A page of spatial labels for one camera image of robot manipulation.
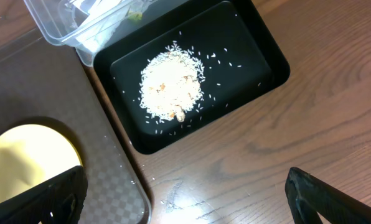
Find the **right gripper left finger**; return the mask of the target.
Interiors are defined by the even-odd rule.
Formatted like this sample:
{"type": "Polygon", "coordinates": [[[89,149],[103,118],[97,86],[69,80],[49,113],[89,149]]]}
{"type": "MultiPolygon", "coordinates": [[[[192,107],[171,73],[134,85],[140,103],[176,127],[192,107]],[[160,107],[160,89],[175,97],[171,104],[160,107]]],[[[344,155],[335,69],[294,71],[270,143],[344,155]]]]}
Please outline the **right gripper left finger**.
{"type": "Polygon", "coordinates": [[[82,166],[0,203],[0,223],[78,223],[87,196],[82,166]]]}

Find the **green snack packet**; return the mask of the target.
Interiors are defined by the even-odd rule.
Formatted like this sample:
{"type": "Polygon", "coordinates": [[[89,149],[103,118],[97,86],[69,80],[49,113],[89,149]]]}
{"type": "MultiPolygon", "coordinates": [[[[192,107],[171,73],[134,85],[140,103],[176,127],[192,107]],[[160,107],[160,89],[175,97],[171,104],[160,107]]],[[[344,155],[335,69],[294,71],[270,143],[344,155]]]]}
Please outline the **green snack packet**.
{"type": "Polygon", "coordinates": [[[143,13],[142,12],[130,12],[129,16],[128,16],[128,19],[131,22],[139,22],[139,21],[142,20],[142,18],[143,18],[143,13]]]}

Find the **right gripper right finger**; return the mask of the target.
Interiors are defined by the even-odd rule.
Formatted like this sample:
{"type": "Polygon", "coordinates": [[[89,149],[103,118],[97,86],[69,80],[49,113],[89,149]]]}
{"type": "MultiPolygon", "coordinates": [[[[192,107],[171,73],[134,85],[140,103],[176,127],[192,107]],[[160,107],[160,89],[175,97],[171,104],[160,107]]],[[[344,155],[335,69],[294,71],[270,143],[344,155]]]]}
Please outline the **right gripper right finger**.
{"type": "Polygon", "coordinates": [[[371,223],[371,207],[297,167],[284,189],[295,223],[371,223]]]}

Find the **yellow round plate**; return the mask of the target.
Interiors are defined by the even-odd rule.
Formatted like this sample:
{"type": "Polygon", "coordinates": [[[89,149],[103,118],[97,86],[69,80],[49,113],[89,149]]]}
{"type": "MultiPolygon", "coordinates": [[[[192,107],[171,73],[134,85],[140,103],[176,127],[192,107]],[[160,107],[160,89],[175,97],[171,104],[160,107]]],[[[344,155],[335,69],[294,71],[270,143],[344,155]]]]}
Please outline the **yellow round plate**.
{"type": "Polygon", "coordinates": [[[25,124],[0,135],[0,203],[75,166],[82,160],[58,131],[25,124]]]}

